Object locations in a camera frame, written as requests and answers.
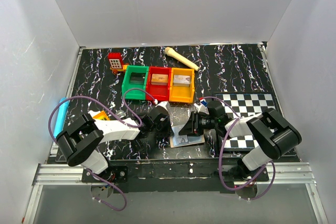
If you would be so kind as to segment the beige leather card holder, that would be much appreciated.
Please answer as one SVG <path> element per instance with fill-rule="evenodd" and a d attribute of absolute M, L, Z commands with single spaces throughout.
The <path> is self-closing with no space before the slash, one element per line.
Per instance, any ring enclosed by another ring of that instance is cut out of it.
<path fill-rule="evenodd" d="M 187 136 L 187 137 L 188 137 L 189 144 L 185 146 L 202 144 L 205 142 L 205 138 L 203 135 L 202 136 Z"/>

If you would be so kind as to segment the silver white credit card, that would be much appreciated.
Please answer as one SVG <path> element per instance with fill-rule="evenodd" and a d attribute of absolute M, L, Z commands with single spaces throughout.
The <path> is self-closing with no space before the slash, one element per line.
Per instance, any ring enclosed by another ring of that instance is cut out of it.
<path fill-rule="evenodd" d="M 189 144 L 187 135 L 179 135 L 182 125 L 172 127 L 173 136 L 171 137 L 171 147 L 181 147 Z"/>

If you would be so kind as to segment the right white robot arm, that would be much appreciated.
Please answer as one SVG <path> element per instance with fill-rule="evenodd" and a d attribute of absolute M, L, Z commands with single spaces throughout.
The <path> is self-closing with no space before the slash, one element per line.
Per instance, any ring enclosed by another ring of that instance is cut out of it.
<path fill-rule="evenodd" d="M 215 98 L 207 104 L 208 112 L 192 112 L 178 135 L 198 137 L 205 130 L 215 130 L 225 139 L 251 135 L 258 146 L 237 161 L 226 172 L 228 176 L 251 180 L 257 170 L 269 161 L 281 158 L 302 142 L 301 134 L 277 110 L 270 108 L 253 116 L 230 118 L 225 111 L 226 103 Z"/>

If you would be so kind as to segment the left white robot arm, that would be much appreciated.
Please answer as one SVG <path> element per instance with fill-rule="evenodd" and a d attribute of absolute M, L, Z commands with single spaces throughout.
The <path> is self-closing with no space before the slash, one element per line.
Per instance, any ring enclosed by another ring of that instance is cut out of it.
<path fill-rule="evenodd" d="M 82 165 L 93 172 L 100 182 L 111 178 L 112 170 L 103 154 L 97 151 L 99 144 L 109 141 L 128 140 L 133 142 L 136 153 L 142 153 L 156 144 L 158 138 L 172 133 L 169 112 L 165 107 L 155 106 L 148 113 L 139 115 L 142 126 L 135 118 L 118 120 L 95 120 L 90 114 L 83 114 L 67 126 L 56 137 L 56 143 L 70 167 Z"/>

